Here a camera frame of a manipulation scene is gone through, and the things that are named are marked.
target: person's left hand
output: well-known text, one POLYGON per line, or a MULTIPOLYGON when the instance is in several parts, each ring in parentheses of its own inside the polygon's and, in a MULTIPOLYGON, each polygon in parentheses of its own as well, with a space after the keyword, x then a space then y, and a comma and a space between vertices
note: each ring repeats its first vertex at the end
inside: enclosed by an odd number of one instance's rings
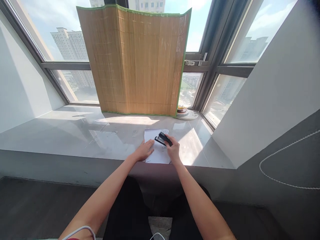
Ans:
POLYGON ((151 149, 153 144, 153 139, 150 139, 146 143, 143 140, 141 145, 134 151, 134 153, 131 154, 131 156, 136 160, 136 162, 145 160, 151 153, 153 153, 154 149, 151 149))

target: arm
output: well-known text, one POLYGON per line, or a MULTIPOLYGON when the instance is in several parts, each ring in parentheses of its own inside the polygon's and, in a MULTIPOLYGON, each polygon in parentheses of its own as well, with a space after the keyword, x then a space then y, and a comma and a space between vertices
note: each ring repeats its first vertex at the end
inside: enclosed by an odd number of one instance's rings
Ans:
MULTIPOLYGON (((71 232, 82 226, 89 226, 97 234, 101 224, 107 217, 118 193, 123 185, 124 180, 137 161, 146 159, 152 152, 150 149, 154 140, 149 140, 138 147, 138 149, 129 155, 127 159, 100 185, 94 194, 86 201, 78 211, 67 228, 61 234, 63 239, 71 232)), ((80 240, 92 240, 90 232, 86 229, 79 231, 72 236, 80 240)))
POLYGON ((177 170, 183 191, 186 194, 193 218, 202 238, 204 240, 235 240, 235 237, 218 209, 182 164, 179 157, 180 144, 173 137, 169 135, 166 136, 173 143, 170 147, 170 145, 165 142, 168 154, 177 170))

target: sky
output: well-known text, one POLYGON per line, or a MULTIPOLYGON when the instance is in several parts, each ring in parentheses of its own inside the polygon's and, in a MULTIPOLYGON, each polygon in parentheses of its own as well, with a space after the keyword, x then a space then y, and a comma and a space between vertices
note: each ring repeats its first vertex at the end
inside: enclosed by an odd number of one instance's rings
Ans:
MULTIPOLYGON (((80 31, 76 6, 91 7, 89 0, 20 0, 50 49, 55 61, 63 58, 50 34, 57 27, 80 31)), ((268 36, 270 41, 297 0, 264 0, 247 36, 268 36)), ((166 0, 166 13, 184 13, 192 8, 187 52, 198 52, 206 25, 211 0, 166 0)))

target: forearm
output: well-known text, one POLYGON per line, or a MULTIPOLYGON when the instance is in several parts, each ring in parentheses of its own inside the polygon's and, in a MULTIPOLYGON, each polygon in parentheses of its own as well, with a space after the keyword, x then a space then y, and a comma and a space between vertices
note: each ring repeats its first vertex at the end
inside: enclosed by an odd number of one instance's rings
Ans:
POLYGON ((203 239, 235 239, 211 199, 205 194, 180 160, 176 161, 175 168, 187 197, 193 218, 203 239))
MULTIPOLYGON (((59 239, 67 236, 71 232, 82 226, 90 226, 96 234, 107 217, 118 193, 128 176, 136 160, 130 155, 94 192, 87 202, 78 211, 76 216, 69 223, 59 239)), ((74 237, 79 239, 91 238, 89 231, 81 230, 74 237)))

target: stack of plates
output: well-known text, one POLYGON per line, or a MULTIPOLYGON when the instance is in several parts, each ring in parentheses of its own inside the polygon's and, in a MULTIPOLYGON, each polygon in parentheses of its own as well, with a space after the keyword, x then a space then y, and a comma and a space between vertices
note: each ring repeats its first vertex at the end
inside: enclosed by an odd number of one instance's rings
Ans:
POLYGON ((177 109, 177 116, 187 116, 189 114, 189 110, 185 108, 184 106, 178 106, 177 109))
POLYGON ((196 119, 197 117, 198 117, 198 114, 196 112, 189 110, 184 106, 178 106, 176 118, 184 119, 184 120, 192 120, 192 119, 196 119))

